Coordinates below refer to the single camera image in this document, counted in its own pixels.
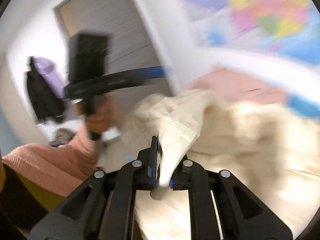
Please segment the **pink sleeved left forearm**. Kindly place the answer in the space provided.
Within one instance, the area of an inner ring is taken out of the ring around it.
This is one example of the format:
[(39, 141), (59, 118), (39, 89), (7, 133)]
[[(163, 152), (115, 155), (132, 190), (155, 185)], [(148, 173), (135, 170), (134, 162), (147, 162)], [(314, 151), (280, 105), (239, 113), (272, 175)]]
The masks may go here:
[(27, 144), (6, 155), (3, 163), (35, 198), (44, 192), (67, 197), (97, 170), (102, 146), (100, 141), (89, 140), (82, 126), (66, 145)]

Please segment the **person's left hand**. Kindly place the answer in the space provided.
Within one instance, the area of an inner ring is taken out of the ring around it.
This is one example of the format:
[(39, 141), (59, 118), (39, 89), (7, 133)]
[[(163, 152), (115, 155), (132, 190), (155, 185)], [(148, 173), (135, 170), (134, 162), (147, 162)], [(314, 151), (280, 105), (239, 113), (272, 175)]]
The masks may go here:
[(88, 131), (101, 134), (115, 124), (114, 101), (104, 96), (95, 113), (85, 117), (85, 126)]

